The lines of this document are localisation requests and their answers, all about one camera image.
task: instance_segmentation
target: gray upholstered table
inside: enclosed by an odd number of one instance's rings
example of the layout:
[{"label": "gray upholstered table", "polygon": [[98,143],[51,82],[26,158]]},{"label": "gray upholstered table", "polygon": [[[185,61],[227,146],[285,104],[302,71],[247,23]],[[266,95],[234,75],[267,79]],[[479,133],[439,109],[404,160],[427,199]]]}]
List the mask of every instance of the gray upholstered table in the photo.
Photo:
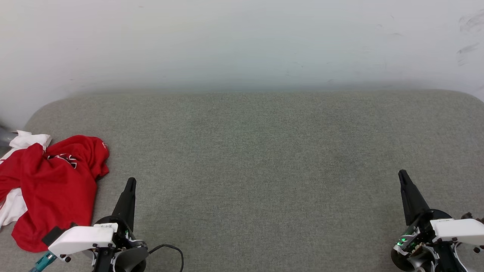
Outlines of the gray upholstered table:
[{"label": "gray upholstered table", "polygon": [[[102,138],[111,172],[93,219],[136,177],[136,237],[181,248],[186,272],[393,272],[400,169],[431,207],[484,216],[483,117],[481,101],[449,91],[116,94],[52,103],[25,129]],[[39,254],[12,228],[0,231],[0,271],[28,271]],[[479,270],[471,249],[461,258]],[[147,271],[179,265],[161,249]]]}]

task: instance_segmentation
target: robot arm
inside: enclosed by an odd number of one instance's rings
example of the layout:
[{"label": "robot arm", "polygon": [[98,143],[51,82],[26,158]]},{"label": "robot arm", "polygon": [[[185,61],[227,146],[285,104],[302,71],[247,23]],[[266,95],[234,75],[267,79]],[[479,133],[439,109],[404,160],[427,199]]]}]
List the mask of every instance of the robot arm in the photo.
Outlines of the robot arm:
[{"label": "robot arm", "polygon": [[73,226],[62,230],[52,229],[43,242],[48,245],[47,252],[37,263],[32,272],[41,272],[46,266],[59,258],[65,262],[71,261],[69,255],[84,252],[92,257],[94,272],[143,272],[146,258],[154,250],[171,245],[161,245],[148,252],[148,246],[143,240],[137,240],[133,233],[135,214],[136,180],[130,178],[114,208],[111,216],[106,216],[92,227]]},{"label": "robot arm", "polygon": [[393,263],[403,271],[470,272],[460,261],[457,247],[469,243],[484,248],[484,224],[470,213],[455,220],[430,209],[407,172],[400,170],[398,176],[408,228],[393,247]]}]

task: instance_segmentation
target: white wall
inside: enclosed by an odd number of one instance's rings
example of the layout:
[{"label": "white wall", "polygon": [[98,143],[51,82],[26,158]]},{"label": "white wall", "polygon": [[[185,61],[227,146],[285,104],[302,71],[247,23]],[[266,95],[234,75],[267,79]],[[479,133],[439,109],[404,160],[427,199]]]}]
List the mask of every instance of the white wall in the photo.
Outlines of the white wall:
[{"label": "white wall", "polygon": [[93,91],[484,99],[482,0],[0,0],[0,123]]}]

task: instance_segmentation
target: teal connector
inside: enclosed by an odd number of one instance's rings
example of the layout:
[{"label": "teal connector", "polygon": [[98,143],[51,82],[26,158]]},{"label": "teal connector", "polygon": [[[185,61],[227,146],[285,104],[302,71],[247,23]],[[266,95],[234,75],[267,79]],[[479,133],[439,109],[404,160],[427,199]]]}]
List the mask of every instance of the teal connector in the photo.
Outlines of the teal connector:
[{"label": "teal connector", "polygon": [[56,259],[57,257],[54,254],[52,254],[50,251],[47,251],[47,253],[45,253],[42,258],[35,263],[35,268],[32,268],[31,271],[42,272],[42,270],[44,270],[49,264],[53,263]]}]

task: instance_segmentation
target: white cloth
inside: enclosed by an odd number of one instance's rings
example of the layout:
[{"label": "white cloth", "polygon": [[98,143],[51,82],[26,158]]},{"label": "white cloth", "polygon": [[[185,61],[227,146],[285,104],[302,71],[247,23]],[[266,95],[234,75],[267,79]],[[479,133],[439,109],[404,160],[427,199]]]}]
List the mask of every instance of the white cloth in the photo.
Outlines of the white cloth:
[{"label": "white cloth", "polygon": [[[35,143],[41,144],[45,150],[52,140],[52,137],[47,134],[32,135],[30,132],[21,130],[17,130],[17,132],[18,136],[10,142],[12,150],[0,158],[0,164],[15,151],[25,149]],[[0,227],[17,221],[26,211],[27,206],[22,196],[22,190],[20,188],[12,189],[0,208]]]}]

